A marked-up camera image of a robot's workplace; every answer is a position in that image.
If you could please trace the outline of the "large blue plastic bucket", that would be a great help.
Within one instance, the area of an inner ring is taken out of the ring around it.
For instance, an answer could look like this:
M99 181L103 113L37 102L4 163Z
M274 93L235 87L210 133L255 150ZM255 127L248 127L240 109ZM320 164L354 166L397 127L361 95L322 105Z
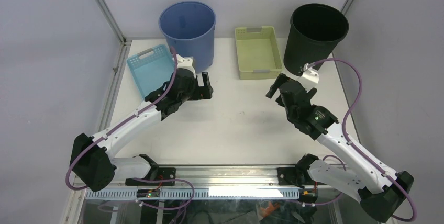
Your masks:
M213 63L216 15L198 1L184 1L166 8L159 17L159 28L168 46L180 56L192 57L197 73Z

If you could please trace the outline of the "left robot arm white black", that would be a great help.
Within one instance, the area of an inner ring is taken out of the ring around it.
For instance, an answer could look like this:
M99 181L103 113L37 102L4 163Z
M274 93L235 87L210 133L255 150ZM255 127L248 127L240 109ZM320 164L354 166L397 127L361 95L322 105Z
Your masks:
M158 164L147 154L118 158L117 153L143 130L147 130L177 112L188 101L209 100L213 96L207 72L203 85L196 74L178 68L171 79L149 93L129 116L92 136L85 133L74 139L70 169L85 183L84 188L98 192L114 180L130 185L152 185L158 178Z

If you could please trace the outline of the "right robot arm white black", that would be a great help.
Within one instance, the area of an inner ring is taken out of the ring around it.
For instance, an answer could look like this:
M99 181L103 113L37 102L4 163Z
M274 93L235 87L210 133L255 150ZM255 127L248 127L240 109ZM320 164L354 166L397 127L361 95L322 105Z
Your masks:
M306 154L296 164L296 180L329 185L356 200L366 214L387 222L407 199L414 178L381 162L356 142L327 108L310 102L317 90L307 90L299 81L279 74L266 96L279 92L276 102L285 108L287 120L301 133L332 151L351 169L336 169L319 157Z

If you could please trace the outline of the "light green plastic basket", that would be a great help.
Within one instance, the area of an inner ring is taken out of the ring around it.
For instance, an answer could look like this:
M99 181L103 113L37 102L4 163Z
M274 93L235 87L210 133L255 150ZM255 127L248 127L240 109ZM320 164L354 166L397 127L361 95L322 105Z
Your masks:
M283 63L274 27L238 27L235 42L241 80L274 79L281 73Z

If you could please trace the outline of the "light blue plastic basket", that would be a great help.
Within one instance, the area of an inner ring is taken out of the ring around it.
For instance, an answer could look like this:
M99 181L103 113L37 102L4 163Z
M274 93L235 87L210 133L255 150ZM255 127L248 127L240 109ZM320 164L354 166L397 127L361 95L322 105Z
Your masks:
M164 44L130 56L126 62L142 98L169 81L174 70L173 56Z

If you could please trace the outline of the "black plastic bucket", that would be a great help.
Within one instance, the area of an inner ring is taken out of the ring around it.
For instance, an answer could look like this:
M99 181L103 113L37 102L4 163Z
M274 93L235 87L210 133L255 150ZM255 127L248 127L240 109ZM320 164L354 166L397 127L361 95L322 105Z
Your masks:
M299 76L306 63L326 59L349 31L349 22L339 10L318 3L305 4L293 11L283 63Z

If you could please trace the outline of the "orange object under table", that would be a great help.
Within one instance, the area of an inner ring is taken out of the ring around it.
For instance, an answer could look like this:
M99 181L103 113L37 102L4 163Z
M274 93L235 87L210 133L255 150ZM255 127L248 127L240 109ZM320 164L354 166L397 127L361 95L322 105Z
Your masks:
M257 213L260 217L265 218L279 209L279 207L279 203L265 200L259 203Z

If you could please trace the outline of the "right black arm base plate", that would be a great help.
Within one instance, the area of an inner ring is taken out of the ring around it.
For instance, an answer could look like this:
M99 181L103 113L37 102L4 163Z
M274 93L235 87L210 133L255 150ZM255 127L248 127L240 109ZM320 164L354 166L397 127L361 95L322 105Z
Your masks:
M296 186L304 188L304 175L296 167L278 167L277 179L280 186Z

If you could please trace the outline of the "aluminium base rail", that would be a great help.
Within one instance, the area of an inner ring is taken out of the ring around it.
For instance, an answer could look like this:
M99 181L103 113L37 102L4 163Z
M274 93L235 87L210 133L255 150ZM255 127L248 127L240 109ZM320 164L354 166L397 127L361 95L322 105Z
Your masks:
M278 177L276 169L278 167L295 167L292 165L177 165L177 166L160 166L160 167L174 167L176 168L176 178L172 180L160 180L160 182L175 182L174 186L126 186L125 180L127 178L115 177L107 185L101 189L87 190L99 192L104 189L127 189L136 188L143 189L150 192L156 192L162 188L190 188L192 190L197 188L209 188L213 186L255 186L255 187L292 187L296 186L280 186L278 184ZM158 167L154 171L154 176L147 178L146 183L154 183L154 178Z

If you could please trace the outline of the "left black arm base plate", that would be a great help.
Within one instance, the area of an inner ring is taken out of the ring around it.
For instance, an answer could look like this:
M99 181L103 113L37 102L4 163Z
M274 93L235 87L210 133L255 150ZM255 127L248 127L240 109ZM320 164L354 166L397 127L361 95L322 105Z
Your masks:
M148 187L157 187L159 185L161 186L174 186L175 182L160 182L160 180L172 180L176 178L176 168L174 167L160 167L156 173L156 176L154 178L151 178L151 180L154 180L154 183L146 183L146 182L140 182L133 178L128 178L125 180L126 186L148 186Z

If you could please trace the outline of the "left corner aluminium post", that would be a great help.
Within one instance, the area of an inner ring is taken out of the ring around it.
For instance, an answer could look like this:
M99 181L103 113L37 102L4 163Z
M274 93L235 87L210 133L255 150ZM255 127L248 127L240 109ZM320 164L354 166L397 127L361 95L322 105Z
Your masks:
M105 0L95 0L97 5L99 6L99 9L103 13L107 23L110 25L113 33L118 38L121 44L125 44L126 38L124 34L122 33L120 27L117 24L117 21L115 20L114 16L112 15L108 5L106 4Z

